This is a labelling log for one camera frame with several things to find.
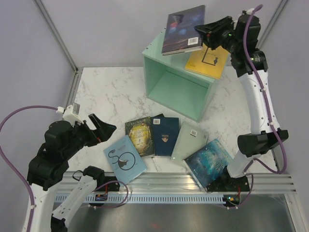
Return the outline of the dark purple galaxy book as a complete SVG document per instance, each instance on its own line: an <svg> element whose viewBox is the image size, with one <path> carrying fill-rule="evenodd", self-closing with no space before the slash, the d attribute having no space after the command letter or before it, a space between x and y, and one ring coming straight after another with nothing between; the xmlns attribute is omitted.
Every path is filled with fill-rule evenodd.
<svg viewBox="0 0 309 232"><path fill-rule="evenodd" d="M162 55L193 52L203 48L202 38L195 26L203 25L205 5L168 15Z"/></svg>

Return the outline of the light blue SO book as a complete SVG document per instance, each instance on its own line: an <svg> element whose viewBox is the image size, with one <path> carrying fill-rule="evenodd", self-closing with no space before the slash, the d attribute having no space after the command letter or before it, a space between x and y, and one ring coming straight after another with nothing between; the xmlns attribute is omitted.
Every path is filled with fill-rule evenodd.
<svg viewBox="0 0 309 232"><path fill-rule="evenodd" d="M128 184L147 170L128 135L104 149L104 154L117 180L124 184Z"/></svg>

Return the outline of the pale green book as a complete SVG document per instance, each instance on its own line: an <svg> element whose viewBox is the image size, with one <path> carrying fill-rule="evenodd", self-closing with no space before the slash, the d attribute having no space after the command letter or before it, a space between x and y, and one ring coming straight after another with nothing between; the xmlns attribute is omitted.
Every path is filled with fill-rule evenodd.
<svg viewBox="0 0 309 232"><path fill-rule="evenodd" d="M171 161L182 165L185 158L207 144L208 137L209 134L205 130L183 122L171 155Z"/></svg>

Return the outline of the teal ocean cover book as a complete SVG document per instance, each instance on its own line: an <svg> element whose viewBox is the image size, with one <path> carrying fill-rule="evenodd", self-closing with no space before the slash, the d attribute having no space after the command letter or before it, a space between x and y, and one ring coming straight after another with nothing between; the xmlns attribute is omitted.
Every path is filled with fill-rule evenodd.
<svg viewBox="0 0 309 232"><path fill-rule="evenodd" d="M215 181L233 158L219 142L214 139L204 147L183 160L183 164L201 189Z"/></svg>

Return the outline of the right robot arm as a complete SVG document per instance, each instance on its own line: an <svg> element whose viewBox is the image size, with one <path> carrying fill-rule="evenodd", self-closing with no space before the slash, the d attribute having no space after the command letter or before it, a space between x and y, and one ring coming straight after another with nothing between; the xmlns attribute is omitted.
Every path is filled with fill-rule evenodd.
<svg viewBox="0 0 309 232"><path fill-rule="evenodd" d="M231 65L245 91L251 132L238 136L238 152L227 165L228 174L221 177L221 186L232 190L239 177L245 176L254 161L269 150L283 146L288 139L287 130L282 130L275 116L268 88L267 59L256 46L261 29L259 18L242 13L237 22L227 16L213 23L195 26L203 43L214 50L222 47L230 53Z"/></svg>

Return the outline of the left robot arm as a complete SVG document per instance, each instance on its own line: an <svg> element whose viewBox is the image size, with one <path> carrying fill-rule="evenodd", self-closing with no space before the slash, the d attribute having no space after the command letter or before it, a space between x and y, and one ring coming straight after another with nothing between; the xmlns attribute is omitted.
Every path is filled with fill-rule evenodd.
<svg viewBox="0 0 309 232"><path fill-rule="evenodd" d="M89 166L66 200L54 209L54 200L71 159L83 147L109 140L115 125L101 121L95 114L88 116L95 129L86 121L52 123L45 132L45 142L28 166L27 182L32 194L24 223L26 232L66 232L70 222L87 195L105 187L102 169Z"/></svg>

